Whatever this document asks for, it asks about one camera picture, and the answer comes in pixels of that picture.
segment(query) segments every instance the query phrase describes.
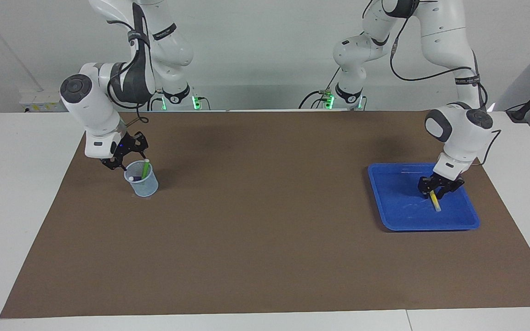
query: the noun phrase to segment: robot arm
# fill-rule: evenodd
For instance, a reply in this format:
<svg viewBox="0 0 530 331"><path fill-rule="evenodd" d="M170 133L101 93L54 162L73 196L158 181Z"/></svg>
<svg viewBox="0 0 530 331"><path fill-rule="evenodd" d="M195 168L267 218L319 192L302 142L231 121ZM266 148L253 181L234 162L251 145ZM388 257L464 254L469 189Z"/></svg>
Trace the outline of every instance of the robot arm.
<svg viewBox="0 0 530 331"><path fill-rule="evenodd" d="M156 91L153 69L157 69L162 92L169 96L168 100L189 106L194 100L185 100L192 89L183 78L181 67L191 62L193 53L175 31L164 0L89 1L108 23L127 29L131 61L128 64L86 63L79 74L63 82L61 100L86 128L86 156L101 159L112 170L125 169L124 155L136 152L145 158L144 151L149 145L141 132L134 136L128 134L126 124L112 103L138 109L149 102ZM168 27L159 30L164 23L168 23Z"/></svg>
<svg viewBox="0 0 530 331"><path fill-rule="evenodd" d="M341 67L341 75L334 91L340 97L337 100L347 108L357 108L366 78L362 64L386 55L395 21L412 16L421 22L423 55L428 61L452 70L458 92L458 101L433 109L425 119L425 128L444 143L444 152L433 175L421 178L419 190L428 197L430 191L440 188L437 197L441 199L445 193L462 186L460 175L488 144L493 125L480 96L478 66L467 41L462 0L372 0L363 17L364 32L335 46L334 58Z"/></svg>
<svg viewBox="0 0 530 331"><path fill-rule="evenodd" d="M196 108L194 89L183 73L183 67L193 60L191 45L171 18L165 0L138 0L138 3L149 21L154 71L167 109Z"/></svg>

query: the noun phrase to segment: clear plastic cup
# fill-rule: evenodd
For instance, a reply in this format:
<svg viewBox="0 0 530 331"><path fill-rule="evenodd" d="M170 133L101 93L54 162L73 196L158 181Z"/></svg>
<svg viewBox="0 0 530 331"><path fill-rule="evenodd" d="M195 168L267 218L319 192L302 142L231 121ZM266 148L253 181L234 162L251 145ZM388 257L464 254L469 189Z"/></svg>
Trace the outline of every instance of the clear plastic cup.
<svg viewBox="0 0 530 331"><path fill-rule="evenodd" d="M149 173L146 178L143 176L145 161L135 161L128 164L124 172L124 179L130 183L134 192L139 197L150 197L158 190L158 181L153 172L153 165L149 163Z"/></svg>

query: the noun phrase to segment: blue tray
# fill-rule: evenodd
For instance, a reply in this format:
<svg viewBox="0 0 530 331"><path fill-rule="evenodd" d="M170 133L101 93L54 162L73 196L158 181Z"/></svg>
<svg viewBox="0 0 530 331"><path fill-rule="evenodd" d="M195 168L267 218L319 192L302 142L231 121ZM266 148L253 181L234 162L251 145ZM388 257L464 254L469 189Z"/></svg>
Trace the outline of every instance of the blue tray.
<svg viewBox="0 0 530 331"><path fill-rule="evenodd" d="M376 163L369 166L381 222L393 231L473 230L480 219L463 187L447 193L435 211L418 191L418 180L433 174L432 163Z"/></svg>

